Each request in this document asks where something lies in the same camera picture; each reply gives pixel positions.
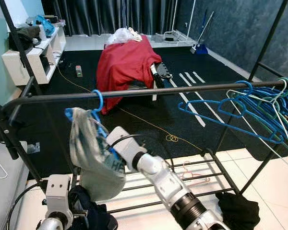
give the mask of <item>mop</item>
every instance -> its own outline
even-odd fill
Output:
[[[210,17],[209,17],[209,19],[207,21],[207,24],[205,25],[200,37],[198,38],[198,40],[196,42],[196,44],[191,47],[191,49],[190,49],[191,53],[193,53],[193,54],[195,52],[197,54],[207,54],[208,53],[206,46],[204,44],[200,44],[200,41],[201,41],[201,38],[202,38],[207,26],[209,25],[210,20],[211,20],[212,16],[214,15],[214,13],[215,13],[214,11],[211,13],[211,15],[210,15]]]

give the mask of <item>dark curtain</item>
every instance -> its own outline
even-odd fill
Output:
[[[113,34],[132,27],[163,34],[172,27],[175,0],[42,0],[45,14],[66,20],[66,35]]]

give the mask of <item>remote control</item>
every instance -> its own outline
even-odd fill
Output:
[[[81,66],[76,66],[76,74],[78,78],[83,77]]]

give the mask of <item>robotic arm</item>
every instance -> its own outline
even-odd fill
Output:
[[[116,127],[107,137],[107,143],[129,135]],[[133,138],[118,142],[113,148],[127,162],[131,171],[141,172],[155,187],[156,194],[184,230],[230,230],[217,216],[207,210],[184,182],[171,172],[161,157],[154,157]]]

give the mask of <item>red blanket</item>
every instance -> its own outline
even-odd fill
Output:
[[[150,66],[160,63],[146,36],[143,41],[129,41],[109,45],[102,51],[97,67],[97,89],[101,92],[127,90],[131,81],[143,81],[147,88],[153,87]],[[104,99],[102,114],[107,114],[122,98]]]

